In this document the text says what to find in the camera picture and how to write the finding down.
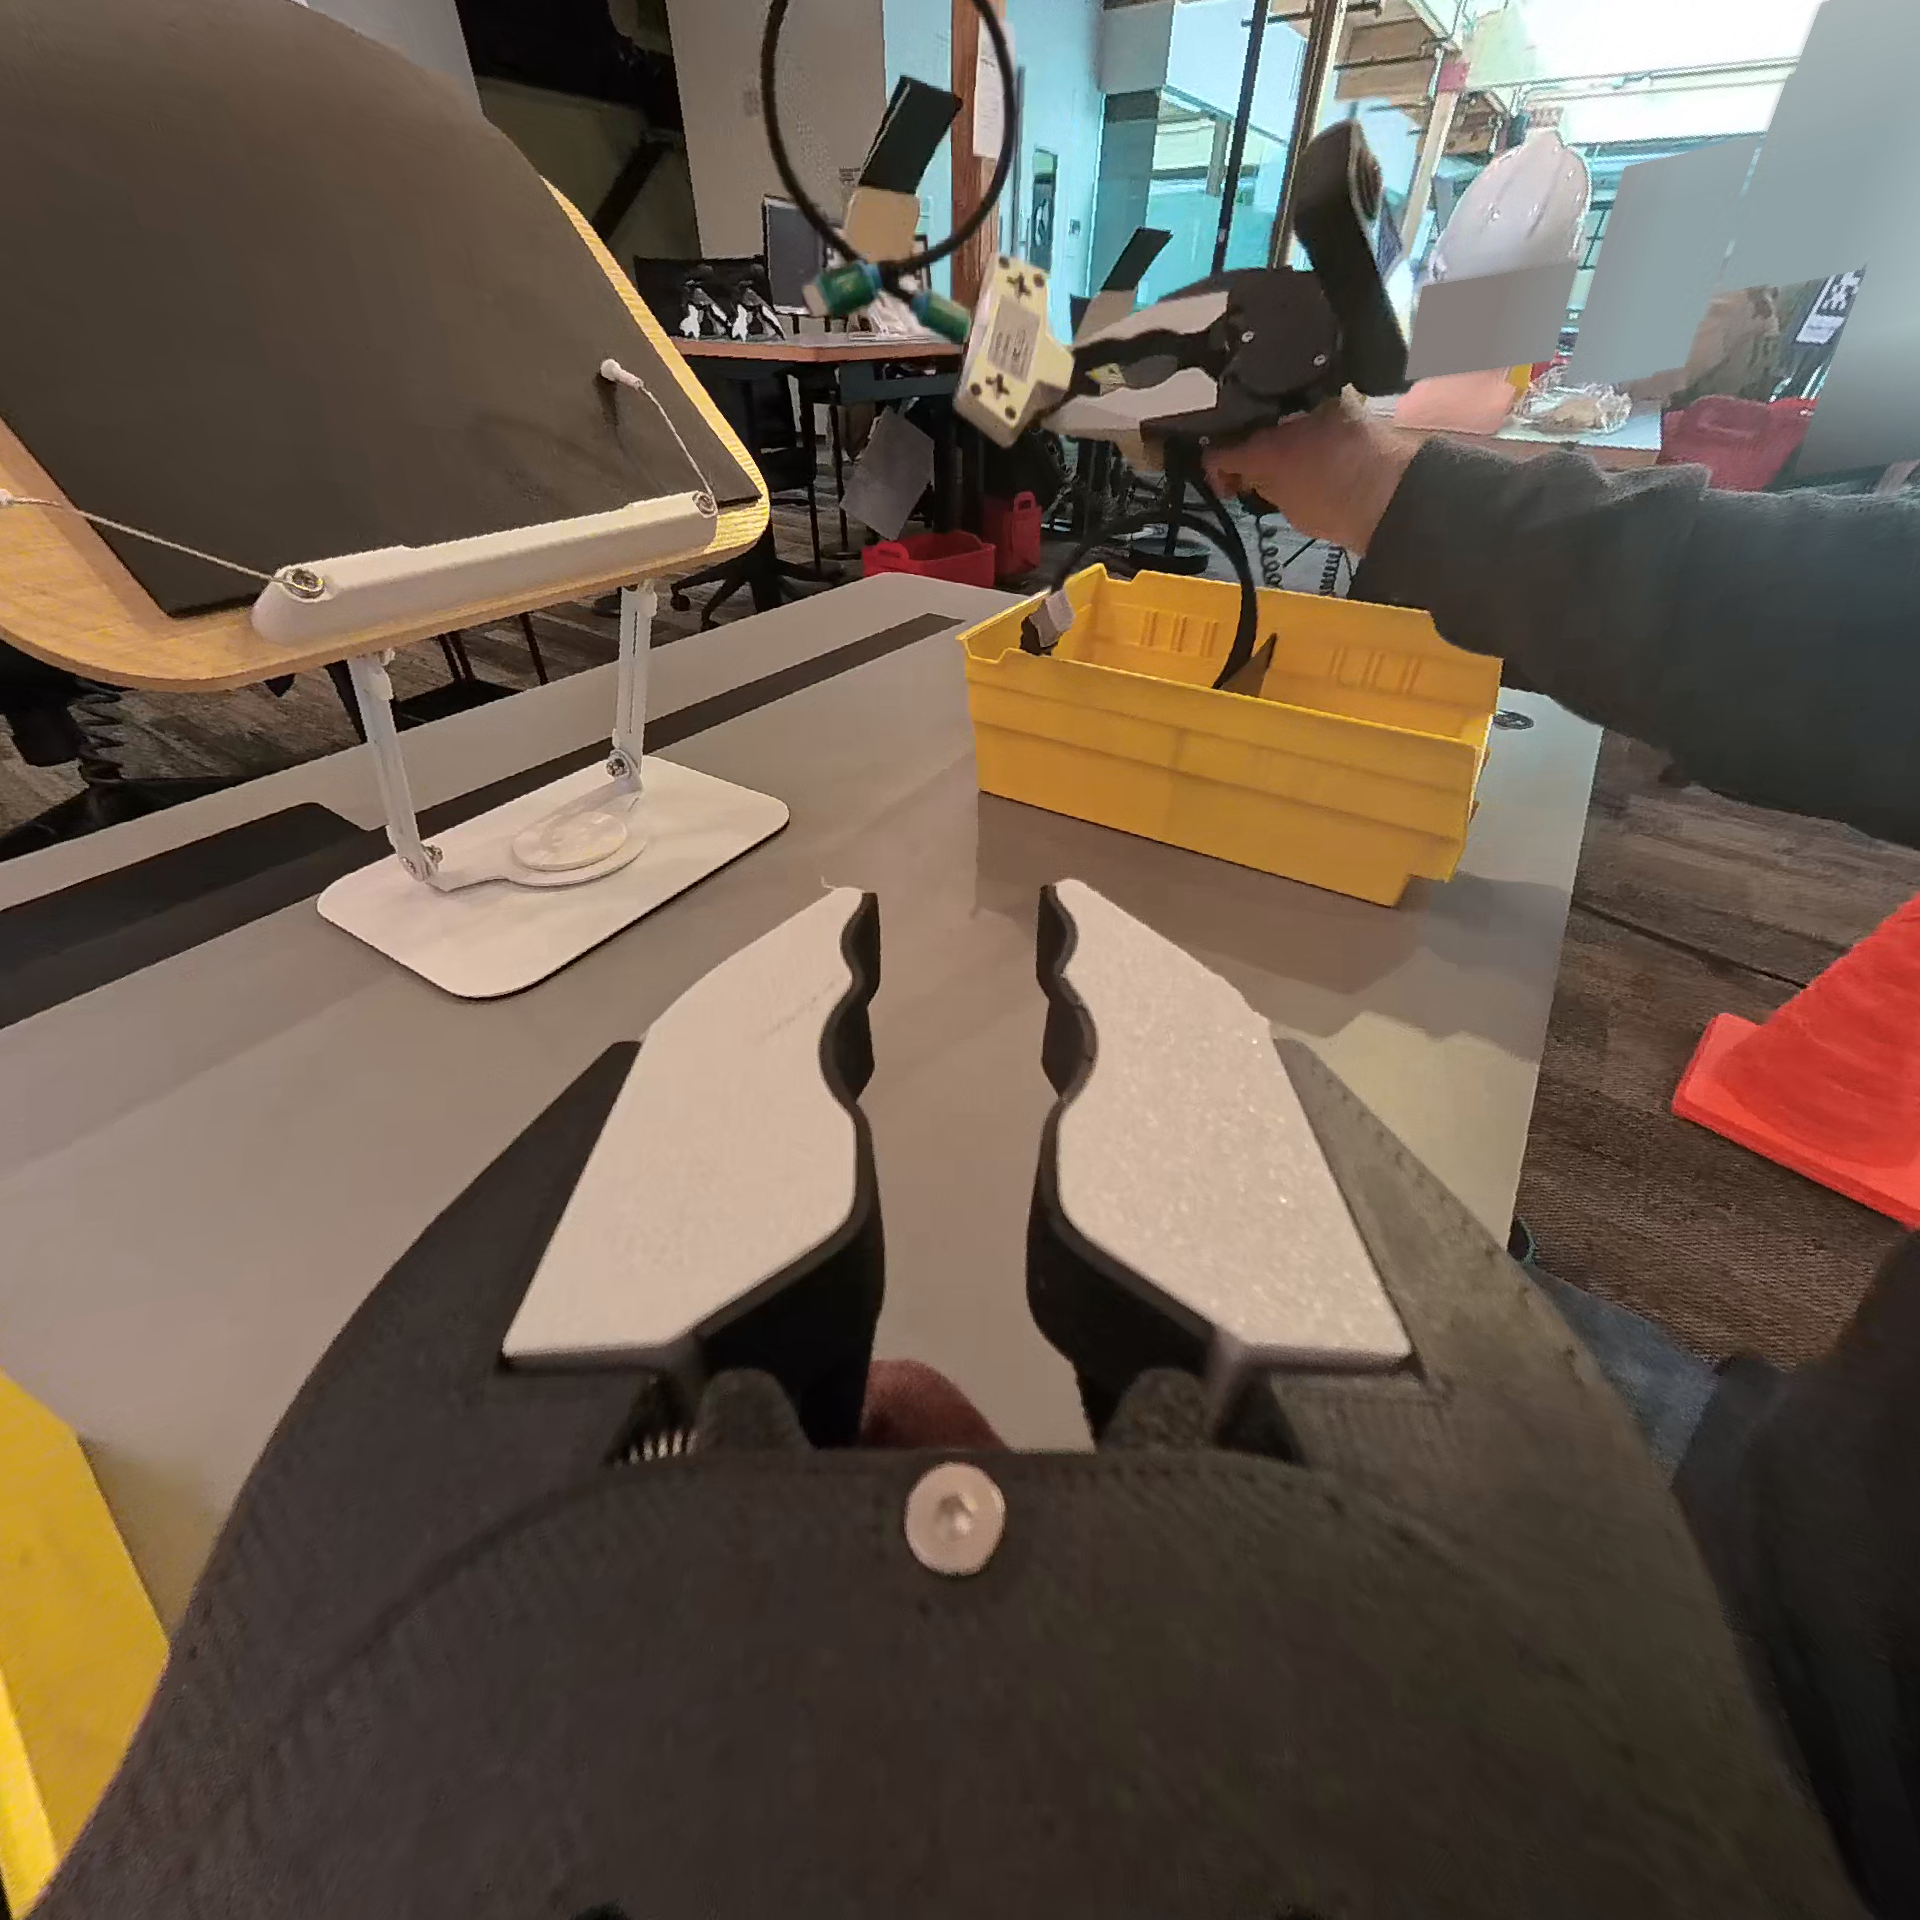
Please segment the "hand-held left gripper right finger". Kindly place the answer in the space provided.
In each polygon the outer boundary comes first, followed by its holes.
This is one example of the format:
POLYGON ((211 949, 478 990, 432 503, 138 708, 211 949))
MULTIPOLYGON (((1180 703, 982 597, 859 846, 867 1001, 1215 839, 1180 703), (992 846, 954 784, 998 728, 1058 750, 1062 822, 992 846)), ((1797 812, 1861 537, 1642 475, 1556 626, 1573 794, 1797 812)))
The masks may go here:
POLYGON ((1094 1445, 1156 1377, 1201 1445, 1283 1445, 1283 1392, 1415 1392, 1368 1230, 1308 1118, 1314 1054, 1082 878, 1037 900, 1030 1312, 1094 1445))

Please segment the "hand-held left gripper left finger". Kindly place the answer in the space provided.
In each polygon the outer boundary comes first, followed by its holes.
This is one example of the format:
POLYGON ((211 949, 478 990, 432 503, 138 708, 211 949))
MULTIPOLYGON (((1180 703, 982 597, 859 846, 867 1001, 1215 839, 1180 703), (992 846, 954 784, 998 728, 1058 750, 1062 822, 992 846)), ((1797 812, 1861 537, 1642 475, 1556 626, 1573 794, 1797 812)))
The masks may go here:
POLYGON ((879 975, 879 900, 828 890, 646 1028, 502 1364, 641 1370, 684 1405, 726 1372, 765 1372, 818 1448, 856 1445, 881 1316, 859 1105, 879 975))

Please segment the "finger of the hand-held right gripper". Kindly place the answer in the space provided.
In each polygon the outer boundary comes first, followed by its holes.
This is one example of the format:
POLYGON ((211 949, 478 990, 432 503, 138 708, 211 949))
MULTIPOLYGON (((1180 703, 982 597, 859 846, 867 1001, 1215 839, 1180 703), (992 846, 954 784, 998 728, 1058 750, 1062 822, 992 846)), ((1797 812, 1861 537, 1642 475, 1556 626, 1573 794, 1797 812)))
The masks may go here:
POLYGON ((1215 375, 1177 369, 1150 389, 1114 386, 1064 401, 1068 442, 1139 442, 1167 421, 1208 415, 1217 401, 1215 375))
POLYGON ((1225 288, 1194 288, 1082 330, 1070 346, 1076 380, 1177 380, 1225 369, 1225 288))

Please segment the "braided HDMI cable green plugs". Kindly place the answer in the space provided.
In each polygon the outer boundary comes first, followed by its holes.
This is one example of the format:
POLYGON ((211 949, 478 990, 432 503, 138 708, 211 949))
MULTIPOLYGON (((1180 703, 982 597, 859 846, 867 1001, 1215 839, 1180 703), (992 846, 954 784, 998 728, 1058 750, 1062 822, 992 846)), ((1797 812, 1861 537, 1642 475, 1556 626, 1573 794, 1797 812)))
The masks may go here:
POLYGON ((759 51, 759 84, 761 84, 761 126, 772 152, 772 163, 787 189, 794 211, 803 216, 810 233, 824 241, 828 262, 824 270, 808 286, 803 303, 819 322, 852 322, 867 315, 879 297, 898 297, 912 316, 932 330, 936 341, 962 346, 974 330, 974 310, 961 307, 956 300, 936 295, 926 280, 932 267, 951 255, 956 255, 970 239, 980 237, 985 220, 995 214, 998 195, 1015 171, 1020 161, 1020 126, 1015 126, 1015 90, 1020 68, 1012 42, 992 12, 988 3, 974 3, 980 29, 988 39, 995 60, 995 84, 998 84, 998 154, 995 168, 974 203, 968 220, 956 220, 947 241, 904 251, 898 258, 876 258, 849 239, 847 230, 835 230, 827 214, 810 201, 803 189, 801 175, 789 163, 789 152, 781 132, 781 106, 777 106, 777 60, 781 60, 781 29, 787 20, 787 3, 772 3, 761 29, 759 51))

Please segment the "yellow plastic bin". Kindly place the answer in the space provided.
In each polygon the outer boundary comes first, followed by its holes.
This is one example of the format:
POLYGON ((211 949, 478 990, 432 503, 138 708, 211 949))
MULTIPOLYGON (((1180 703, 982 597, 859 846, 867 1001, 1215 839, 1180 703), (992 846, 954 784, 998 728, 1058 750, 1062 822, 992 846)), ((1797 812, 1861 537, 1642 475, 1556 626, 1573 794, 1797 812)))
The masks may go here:
POLYGON ((168 1634, 82 1441, 5 1377, 5 1903, 26 1918, 132 1752, 168 1634))
POLYGON ((1036 595, 961 634, 982 794, 1182 852, 1398 906, 1453 878, 1501 664, 1425 612, 1258 593, 1255 654, 1228 582, 1079 571, 1052 654, 1036 595))

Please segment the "person's right forearm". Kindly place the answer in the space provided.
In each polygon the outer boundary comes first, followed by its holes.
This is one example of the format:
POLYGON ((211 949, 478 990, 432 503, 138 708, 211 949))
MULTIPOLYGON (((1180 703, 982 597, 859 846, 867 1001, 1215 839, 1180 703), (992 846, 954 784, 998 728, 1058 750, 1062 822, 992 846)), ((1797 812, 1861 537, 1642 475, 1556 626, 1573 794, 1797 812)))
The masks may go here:
POLYGON ((1356 597, 1726 802, 1917 849, 1917 497, 1725 492, 1430 442, 1356 597))

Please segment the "red floor bin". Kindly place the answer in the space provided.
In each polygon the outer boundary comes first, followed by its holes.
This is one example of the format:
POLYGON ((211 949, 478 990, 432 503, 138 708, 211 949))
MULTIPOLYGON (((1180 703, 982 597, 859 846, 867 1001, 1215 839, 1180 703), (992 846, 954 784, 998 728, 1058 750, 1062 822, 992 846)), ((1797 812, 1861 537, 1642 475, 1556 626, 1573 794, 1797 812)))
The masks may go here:
POLYGON ((968 531, 876 540, 859 551, 863 577, 907 574, 925 582, 995 589, 995 544, 968 531))

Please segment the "white helmet on mannequin head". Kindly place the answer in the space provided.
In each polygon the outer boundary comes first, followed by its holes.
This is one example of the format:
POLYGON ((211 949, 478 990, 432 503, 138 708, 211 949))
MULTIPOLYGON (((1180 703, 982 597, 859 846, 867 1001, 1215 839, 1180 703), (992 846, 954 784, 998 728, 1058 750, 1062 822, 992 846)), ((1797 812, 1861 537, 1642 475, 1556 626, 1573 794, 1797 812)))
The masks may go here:
POLYGON ((1595 201, 1582 152, 1558 132, 1529 132, 1467 187, 1430 258, 1428 286, 1573 267, 1595 201))

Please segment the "background board stand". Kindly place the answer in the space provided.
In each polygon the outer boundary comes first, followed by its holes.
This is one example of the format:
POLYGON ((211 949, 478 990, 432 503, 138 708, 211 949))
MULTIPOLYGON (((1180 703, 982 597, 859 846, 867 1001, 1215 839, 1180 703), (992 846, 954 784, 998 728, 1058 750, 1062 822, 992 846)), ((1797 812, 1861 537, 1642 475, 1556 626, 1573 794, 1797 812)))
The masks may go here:
POLYGON ((921 179, 947 141, 962 100, 945 84, 898 80, 859 176, 847 195, 843 241, 876 266, 918 251, 921 179))

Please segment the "wood-top background desk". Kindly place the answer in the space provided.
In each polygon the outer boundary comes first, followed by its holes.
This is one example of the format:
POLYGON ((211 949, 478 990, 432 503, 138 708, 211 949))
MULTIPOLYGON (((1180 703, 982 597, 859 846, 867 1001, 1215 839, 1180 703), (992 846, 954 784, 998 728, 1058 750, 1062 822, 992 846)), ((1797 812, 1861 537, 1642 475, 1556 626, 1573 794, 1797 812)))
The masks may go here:
POLYGON ((747 427, 747 449, 761 462, 772 501, 803 501, 810 560, 787 562, 777 551, 777 531, 772 525, 744 555, 711 562, 684 574, 668 589, 674 612, 692 612, 692 595, 709 589, 701 605, 701 632, 728 600, 747 595, 756 612, 784 607, 796 589, 835 589, 843 571, 828 566, 824 549, 824 446, 833 453, 833 482, 847 485, 847 432, 843 401, 879 400, 945 400, 954 391, 961 346, 925 341, 889 341, 876 334, 810 334, 801 341, 678 341, 684 358, 699 369, 709 389, 735 389, 726 415, 747 427), (761 435, 759 397, 781 381, 789 401, 789 442, 772 446, 761 435))

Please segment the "red bag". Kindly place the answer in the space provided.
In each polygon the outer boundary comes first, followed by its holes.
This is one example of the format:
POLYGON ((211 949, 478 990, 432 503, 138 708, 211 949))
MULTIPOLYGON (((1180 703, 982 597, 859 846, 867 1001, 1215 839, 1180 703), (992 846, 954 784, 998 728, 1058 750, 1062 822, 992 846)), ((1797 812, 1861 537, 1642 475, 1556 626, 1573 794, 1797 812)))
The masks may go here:
POLYGON ((1704 397, 1662 415, 1660 469, 1702 469, 1725 492, 1765 492, 1799 453, 1817 400, 1704 397))

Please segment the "person's dark hoodie torso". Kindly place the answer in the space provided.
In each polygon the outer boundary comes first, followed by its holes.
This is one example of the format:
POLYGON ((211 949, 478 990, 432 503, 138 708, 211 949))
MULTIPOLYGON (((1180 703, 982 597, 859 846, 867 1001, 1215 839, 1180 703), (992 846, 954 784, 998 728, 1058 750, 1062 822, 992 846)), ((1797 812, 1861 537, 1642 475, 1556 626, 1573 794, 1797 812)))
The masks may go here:
POLYGON ((1676 1497, 1878 1918, 1917 1918, 1917 1237, 1832 1349, 1726 1358, 1676 1497))

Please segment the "wooden book stand white base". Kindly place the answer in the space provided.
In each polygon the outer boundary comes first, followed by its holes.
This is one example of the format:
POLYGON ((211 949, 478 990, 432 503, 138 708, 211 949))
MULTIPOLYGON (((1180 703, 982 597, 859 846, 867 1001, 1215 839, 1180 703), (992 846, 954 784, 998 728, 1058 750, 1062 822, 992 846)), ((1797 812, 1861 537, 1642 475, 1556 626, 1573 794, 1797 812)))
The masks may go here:
POLYGON ((787 807, 645 750, 660 584, 772 491, 574 206, 304 3, 5 3, 5 717, 345 666, 388 852, 320 916, 457 1001, 787 807), (428 835, 402 648, 621 589, 600 771, 428 835))

